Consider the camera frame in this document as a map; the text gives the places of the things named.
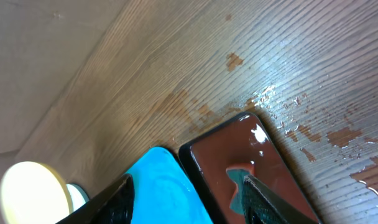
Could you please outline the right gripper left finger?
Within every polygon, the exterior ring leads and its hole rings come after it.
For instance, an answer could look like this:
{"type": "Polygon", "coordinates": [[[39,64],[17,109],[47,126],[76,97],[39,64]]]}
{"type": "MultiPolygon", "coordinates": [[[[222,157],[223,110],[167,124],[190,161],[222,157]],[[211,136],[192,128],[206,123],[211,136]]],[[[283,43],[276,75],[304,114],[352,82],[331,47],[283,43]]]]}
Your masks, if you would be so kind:
{"type": "Polygon", "coordinates": [[[130,224],[134,197],[132,175],[124,174],[57,224],[130,224]]]}

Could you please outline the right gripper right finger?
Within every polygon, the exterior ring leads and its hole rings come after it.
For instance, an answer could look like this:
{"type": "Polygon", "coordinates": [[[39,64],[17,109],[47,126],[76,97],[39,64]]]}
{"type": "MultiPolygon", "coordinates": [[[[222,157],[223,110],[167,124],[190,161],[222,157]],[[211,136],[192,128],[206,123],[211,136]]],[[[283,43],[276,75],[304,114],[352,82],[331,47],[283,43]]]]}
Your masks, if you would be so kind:
{"type": "Polygon", "coordinates": [[[242,209],[247,224],[317,224],[291,206],[253,175],[242,185],[242,209]]]}

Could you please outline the orange sponge with dark scourer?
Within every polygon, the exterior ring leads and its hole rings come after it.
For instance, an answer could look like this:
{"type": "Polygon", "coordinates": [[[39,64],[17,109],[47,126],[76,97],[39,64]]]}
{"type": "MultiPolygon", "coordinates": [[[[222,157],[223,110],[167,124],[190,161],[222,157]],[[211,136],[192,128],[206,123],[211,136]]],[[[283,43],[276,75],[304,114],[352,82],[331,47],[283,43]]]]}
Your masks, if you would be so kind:
{"type": "Polygon", "coordinates": [[[255,175],[254,163],[233,164],[226,169],[226,174],[235,184],[229,208],[237,214],[244,215],[242,209],[242,186],[246,175],[255,175]]]}

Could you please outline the yellow plate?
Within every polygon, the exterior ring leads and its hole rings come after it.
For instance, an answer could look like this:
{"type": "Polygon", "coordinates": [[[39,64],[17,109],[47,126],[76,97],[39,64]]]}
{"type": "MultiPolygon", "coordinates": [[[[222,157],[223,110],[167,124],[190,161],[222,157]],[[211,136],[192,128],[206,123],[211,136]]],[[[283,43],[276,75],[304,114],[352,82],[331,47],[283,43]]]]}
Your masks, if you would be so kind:
{"type": "Polygon", "coordinates": [[[46,164],[24,161],[4,173],[0,210],[5,223],[58,223],[73,213],[62,176],[46,164]]]}

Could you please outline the light blue plate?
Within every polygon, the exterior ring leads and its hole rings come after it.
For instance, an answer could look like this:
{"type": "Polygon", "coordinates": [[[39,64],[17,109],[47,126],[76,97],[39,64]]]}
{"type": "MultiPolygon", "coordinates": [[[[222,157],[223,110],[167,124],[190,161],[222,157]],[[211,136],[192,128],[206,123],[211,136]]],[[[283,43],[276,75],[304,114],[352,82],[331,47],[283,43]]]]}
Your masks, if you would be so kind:
{"type": "Polygon", "coordinates": [[[72,200],[74,212],[90,200],[86,192],[79,185],[67,184],[67,189],[72,200]]]}

